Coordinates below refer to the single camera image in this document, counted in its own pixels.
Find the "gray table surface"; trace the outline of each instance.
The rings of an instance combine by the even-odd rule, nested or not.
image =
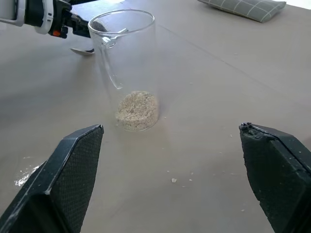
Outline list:
[[[99,123],[82,232],[272,233],[246,177],[238,126],[277,128],[311,146],[310,11],[286,6],[264,24],[195,0],[97,1],[74,11],[90,19],[122,8],[155,15],[165,64],[160,119],[140,133],[113,123],[95,58],[69,50],[90,40],[29,26],[0,32],[0,213],[62,137]]]

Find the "cushion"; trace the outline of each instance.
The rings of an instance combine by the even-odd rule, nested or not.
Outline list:
[[[235,15],[251,18],[260,23],[269,21],[286,5],[285,1],[272,0],[199,0],[212,7]]]

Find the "white residue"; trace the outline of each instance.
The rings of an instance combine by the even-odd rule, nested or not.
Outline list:
[[[23,184],[26,183],[26,181],[28,180],[28,178],[30,177],[31,174],[33,174],[42,164],[35,166],[33,169],[24,172],[22,175],[23,177],[20,180],[16,180],[14,181],[16,186],[22,186]]]

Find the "clear glass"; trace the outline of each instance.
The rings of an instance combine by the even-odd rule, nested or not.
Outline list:
[[[118,10],[94,17],[88,28],[113,112],[119,110],[125,96],[135,91],[156,97],[154,16],[141,10]],[[140,131],[149,127],[124,128]]]

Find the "powder crumb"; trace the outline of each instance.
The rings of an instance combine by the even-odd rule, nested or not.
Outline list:
[[[120,102],[116,119],[125,130],[142,131],[153,126],[159,116],[154,95],[146,91],[133,91]]]

